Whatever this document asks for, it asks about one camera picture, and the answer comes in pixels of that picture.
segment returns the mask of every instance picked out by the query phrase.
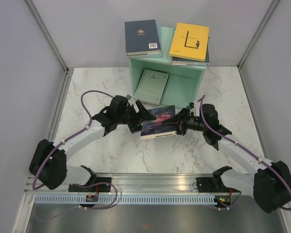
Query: green book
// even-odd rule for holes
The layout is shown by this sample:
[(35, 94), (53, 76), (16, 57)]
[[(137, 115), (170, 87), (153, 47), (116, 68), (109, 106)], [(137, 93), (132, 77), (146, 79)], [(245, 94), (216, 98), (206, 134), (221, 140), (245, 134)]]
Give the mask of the green book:
[(159, 105), (168, 78), (169, 74), (145, 69), (134, 94), (134, 99)]

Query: stack of books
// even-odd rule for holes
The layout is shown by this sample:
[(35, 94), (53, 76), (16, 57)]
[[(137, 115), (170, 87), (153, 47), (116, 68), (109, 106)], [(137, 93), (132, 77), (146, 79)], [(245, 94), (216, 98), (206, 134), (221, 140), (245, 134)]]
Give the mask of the stack of books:
[(125, 22), (127, 57), (162, 57), (161, 41), (161, 27), (154, 19)]
[(207, 66), (209, 27), (178, 23), (169, 55), (172, 65)]

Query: yellow book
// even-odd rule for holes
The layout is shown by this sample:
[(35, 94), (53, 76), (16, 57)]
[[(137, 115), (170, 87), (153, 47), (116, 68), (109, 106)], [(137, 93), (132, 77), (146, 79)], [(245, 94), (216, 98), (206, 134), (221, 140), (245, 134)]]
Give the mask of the yellow book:
[(169, 55), (204, 62), (209, 27), (178, 23)]

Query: barcode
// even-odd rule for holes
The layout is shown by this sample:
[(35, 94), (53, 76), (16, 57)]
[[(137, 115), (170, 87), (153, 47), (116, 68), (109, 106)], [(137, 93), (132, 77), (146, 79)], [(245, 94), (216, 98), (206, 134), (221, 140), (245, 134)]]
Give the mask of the barcode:
[(150, 43), (149, 48), (150, 49), (157, 49), (157, 43)]

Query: blue book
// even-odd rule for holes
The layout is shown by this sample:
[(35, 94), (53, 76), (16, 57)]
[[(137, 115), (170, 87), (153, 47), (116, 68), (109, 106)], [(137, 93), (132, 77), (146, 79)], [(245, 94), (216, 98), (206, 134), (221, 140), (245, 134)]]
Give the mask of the blue book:
[(206, 51), (206, 58), (204, 62), (195, 61), (191, 59), (173, 57), (173, 61), (171, 63), (174, 66), (208, 66), (209, 64), (209, 53), (208, 53), (208, 46)]
[(154, 19), (125, 22), (125, 43), (127, 56), (162, 52)]
[[(160, 45), (162, 44), (162, 28), (159, 24), (157, 26), (157, 31), (159, 33)], [(143, 54), (143, 55), (131, 55), (129, 58), (161, 58), (163, 54), (163, 48), (161, 46), (161, 53), (156, 54)]]
[(147, 120), (141, 129), (141, 139), (164, 137), (177, 134), (177, 124), (163, 123), (176, 114), (174, 105), (148, 110), (156, 120)]

